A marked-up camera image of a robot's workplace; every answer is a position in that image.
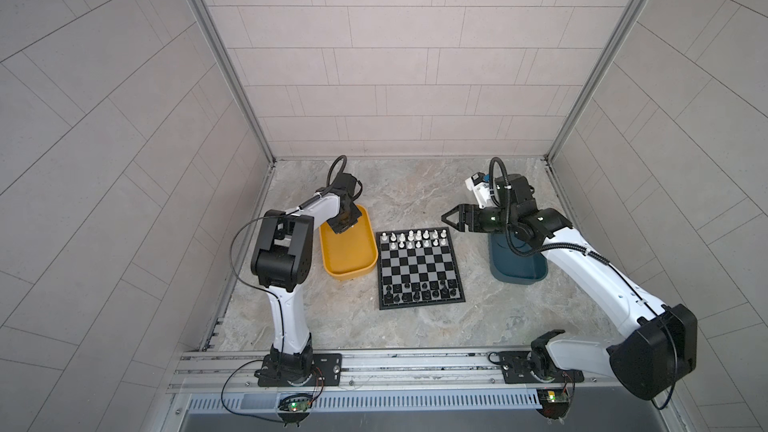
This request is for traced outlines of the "yellow plastic tub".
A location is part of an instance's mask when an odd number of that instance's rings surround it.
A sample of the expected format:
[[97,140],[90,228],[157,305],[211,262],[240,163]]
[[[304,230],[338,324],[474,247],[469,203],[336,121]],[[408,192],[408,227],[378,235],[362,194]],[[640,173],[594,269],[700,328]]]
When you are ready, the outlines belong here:
[[361,217],[341,234],[324,223],[319,237],[325,271],[336,280],[351,280],[370,273],[379,258],[378,242],[367,209],[359,205]]

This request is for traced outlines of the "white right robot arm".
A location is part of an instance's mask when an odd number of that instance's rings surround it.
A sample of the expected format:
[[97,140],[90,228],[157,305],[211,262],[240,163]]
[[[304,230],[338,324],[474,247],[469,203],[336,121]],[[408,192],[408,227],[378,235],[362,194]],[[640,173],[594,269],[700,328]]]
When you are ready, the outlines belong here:
[[582,236],[554,208],[539,208],[527,178],[508,173],[494,157],[487,172],[465,182],[472,204],[452,208],[459,232],[501,236],[519,259],[541,257],[567,275],[604,311],[622,339],[603,339],[552,330],[534,340],[528,360],[532,375],[552,382],[568,370],[612,377],[631,394],[653,400],[697,366],[698,321],[685,305],[669,306],[645,291]]

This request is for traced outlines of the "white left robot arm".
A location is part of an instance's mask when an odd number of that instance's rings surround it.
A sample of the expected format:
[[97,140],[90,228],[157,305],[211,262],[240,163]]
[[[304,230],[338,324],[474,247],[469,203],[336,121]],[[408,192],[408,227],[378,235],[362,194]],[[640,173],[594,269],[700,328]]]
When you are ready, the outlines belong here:
[[312,264],[314,232],[327,223],[336,234],[362,216],[355,200],[362,183],[345,171],[347,157],[332,163],[326,185],[292,210],[269,210],[261,220],[251,272],[269,296],[274,339],[265,367],[276,378],[298,383],[312,373],[311,334],[302,284]]

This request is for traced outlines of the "green circuit board right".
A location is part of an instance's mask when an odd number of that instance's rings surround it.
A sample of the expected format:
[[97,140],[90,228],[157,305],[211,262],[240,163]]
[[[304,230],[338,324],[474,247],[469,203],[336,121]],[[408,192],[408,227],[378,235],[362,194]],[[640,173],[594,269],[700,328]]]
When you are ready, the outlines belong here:
[[537,397],[541,408],[537,412],[551,420],[560,420],[567,416],[571,397],[564,389],[537,389]]

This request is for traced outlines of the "green circuit board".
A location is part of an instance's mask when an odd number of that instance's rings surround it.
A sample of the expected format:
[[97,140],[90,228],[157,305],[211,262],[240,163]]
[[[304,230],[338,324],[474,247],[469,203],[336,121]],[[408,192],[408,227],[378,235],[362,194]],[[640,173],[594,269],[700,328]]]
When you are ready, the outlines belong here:
[[314,396],[308,393],[297,393],[282,397],[277,405],[279,415],[307,414],[313,407]]
[[541,408],[537,412],[551,420],[560,420],[567,416],[571,397],[564,389],[537,389],[537,397]]

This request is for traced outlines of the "green circuit board left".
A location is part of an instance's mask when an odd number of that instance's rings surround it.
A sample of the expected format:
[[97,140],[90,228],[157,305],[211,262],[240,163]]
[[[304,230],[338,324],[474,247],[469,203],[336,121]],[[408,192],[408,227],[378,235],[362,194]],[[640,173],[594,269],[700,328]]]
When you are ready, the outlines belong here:
[[297,393],[282,397],[277,405],[279,415],[307,414],[313,407],[314,396],[308,393]]

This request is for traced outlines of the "teal plastic tub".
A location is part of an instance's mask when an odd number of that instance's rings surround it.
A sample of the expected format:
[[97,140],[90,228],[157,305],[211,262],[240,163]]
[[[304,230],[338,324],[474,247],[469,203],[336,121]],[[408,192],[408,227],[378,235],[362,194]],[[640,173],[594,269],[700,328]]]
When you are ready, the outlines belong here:
[[501,233],[491,234],[488,244],[490,272],[496,280],[517,285],[532,285],[548,276],[548,262],[543,255],[516,255]]

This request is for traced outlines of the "black white chessboard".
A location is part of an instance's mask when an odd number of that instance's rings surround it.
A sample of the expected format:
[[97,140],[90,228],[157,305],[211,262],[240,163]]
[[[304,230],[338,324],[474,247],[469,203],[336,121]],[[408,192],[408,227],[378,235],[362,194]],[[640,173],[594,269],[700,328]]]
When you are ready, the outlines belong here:
[[448,228],[384,231],[375,238],[381,310],[466,300]]

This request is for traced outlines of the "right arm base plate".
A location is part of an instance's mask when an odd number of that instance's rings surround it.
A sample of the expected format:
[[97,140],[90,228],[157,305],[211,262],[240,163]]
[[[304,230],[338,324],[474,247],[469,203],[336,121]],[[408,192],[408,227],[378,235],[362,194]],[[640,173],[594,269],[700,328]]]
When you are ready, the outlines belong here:
[[554,366],[539,368],[530,351],[500,351],[488,355],[491,364],[501,369],[505,384],[573,384],[584,381],[579,370],[561,370]]

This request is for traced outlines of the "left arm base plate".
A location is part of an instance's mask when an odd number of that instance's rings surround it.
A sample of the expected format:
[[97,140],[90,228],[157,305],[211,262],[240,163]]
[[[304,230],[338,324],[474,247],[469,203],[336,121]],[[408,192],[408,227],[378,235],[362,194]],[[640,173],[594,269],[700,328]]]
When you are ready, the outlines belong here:
[[280,354],[280,358],[269,354],[254,376],[259,387],[303,387],[317,381],[324,386],[338,386],[342,359],[338,353],[313,353],[312,357]]

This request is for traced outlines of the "aluminium rail frame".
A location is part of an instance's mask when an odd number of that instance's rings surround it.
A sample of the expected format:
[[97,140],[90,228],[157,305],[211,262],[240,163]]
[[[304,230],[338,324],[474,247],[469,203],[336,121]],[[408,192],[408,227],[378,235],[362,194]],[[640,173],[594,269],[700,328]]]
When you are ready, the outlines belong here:
[[492,352],[517,347],[351,349],[320,351],[343,356],[338,386],[259,387],[254,373],[264,351],[182,354],[143,430],[178,431],[195,413],[238,418],[260,416],[275,424],[282,397],[315,392],[309,417],[322,413],[538,410],[537,389],[564,389],[575,409],[586,392],[623,388],[613,378],[583,372],[573,384],[505,384]]

